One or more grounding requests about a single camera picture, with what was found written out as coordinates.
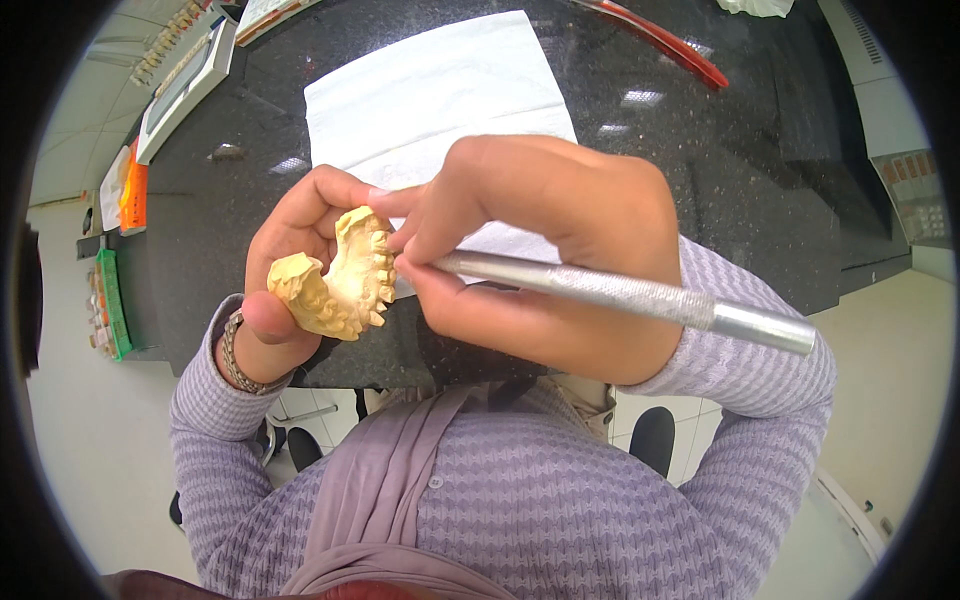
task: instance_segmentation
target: purple sweater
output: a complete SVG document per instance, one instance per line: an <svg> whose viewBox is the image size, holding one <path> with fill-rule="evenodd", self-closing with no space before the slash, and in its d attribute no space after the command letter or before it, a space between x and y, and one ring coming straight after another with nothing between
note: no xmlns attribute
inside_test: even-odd
<svg viewBox="0 0 960 600"><path fill-rule="evenodd" d="M684 287L797 314L714 252L682 238L680 254ZM245 440L279 390L245 394L217 372L213 342L240 301L221 304L180 379L171 441L201 581L248 598L277 594L300 567L326 460L274 490L249 450ZM802 358L685 330L663 370L626 389L723 406L700 468L679 488L594 440L546 387L524 403L542 412L460 414L437 452L433 474L443 484L418 505L417 548L521 599L750 597L800 508L834 380L819 336Z"/></svg>

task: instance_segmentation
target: green plastic basket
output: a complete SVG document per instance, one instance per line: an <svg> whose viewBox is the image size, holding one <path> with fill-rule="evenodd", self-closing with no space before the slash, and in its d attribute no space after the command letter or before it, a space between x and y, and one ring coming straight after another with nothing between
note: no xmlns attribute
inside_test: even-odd
<svg viewBox="0 0 960 600"><path fill-rule="evenodd" d="M123 360L124 354L133 349L130 343L130 333L127 331L127 321L123 318L123 303L120 301L120 284L117 282L117 253L113 250L101 248L97 252L97 263L104 278L104 294L107 297L107 316L110 318L110 330L113 332L113 343L117 346L117 362Z"/></svg>

